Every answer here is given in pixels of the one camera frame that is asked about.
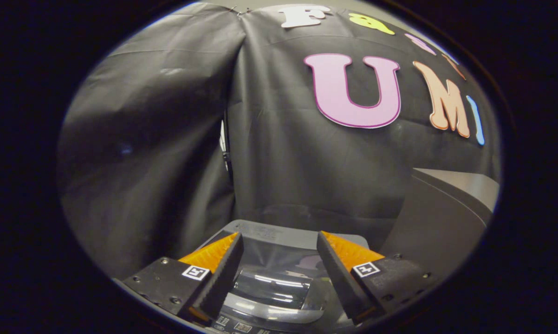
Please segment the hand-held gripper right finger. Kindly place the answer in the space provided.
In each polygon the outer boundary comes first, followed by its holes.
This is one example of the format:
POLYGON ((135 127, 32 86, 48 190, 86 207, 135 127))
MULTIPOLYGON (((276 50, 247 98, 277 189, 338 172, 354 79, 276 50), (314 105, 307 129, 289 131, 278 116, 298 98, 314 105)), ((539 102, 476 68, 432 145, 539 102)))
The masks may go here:
POLYGON ((388 257, 319 231, 317 251, 345 314, 355 325, 396 312, 423 296, 439 277, 402 257, 388 257))

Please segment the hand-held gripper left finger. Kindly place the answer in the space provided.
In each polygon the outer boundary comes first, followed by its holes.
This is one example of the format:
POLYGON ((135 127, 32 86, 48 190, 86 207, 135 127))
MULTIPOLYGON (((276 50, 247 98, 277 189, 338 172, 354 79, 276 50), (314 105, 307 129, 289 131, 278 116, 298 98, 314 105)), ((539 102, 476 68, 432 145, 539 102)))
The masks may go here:
POLYGON ((121 283, 171 315, 212 323, 233 288, 243 252, 241 233, 231 233, 181 259, 161 257, 121 283))

